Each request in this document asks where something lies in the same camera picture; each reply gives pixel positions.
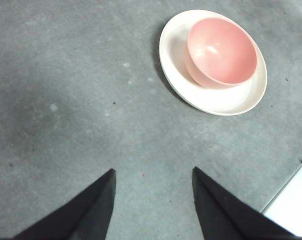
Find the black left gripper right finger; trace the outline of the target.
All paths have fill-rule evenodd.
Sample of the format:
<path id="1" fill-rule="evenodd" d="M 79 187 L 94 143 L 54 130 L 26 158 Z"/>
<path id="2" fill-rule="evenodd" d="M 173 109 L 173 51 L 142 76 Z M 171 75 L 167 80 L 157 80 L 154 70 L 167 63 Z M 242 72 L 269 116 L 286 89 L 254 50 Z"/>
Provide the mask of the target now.
<path id="1" fill-rule="evenodd" d="M 198 167 L 192 171 L 195 210 L 206 240 L 293 240 L 294 234 L 248 206 Z"/>

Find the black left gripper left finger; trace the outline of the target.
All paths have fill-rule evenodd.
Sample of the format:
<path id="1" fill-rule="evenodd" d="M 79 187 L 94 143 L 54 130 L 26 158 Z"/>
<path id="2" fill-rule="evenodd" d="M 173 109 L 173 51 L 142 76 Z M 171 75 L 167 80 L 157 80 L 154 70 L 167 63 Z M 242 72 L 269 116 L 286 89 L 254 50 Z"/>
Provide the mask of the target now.
<path id="1" fill-rule="evenodd" d="M 104 240 L 114 209 L 116 171 L 110 169 L 15 240 Z"/>

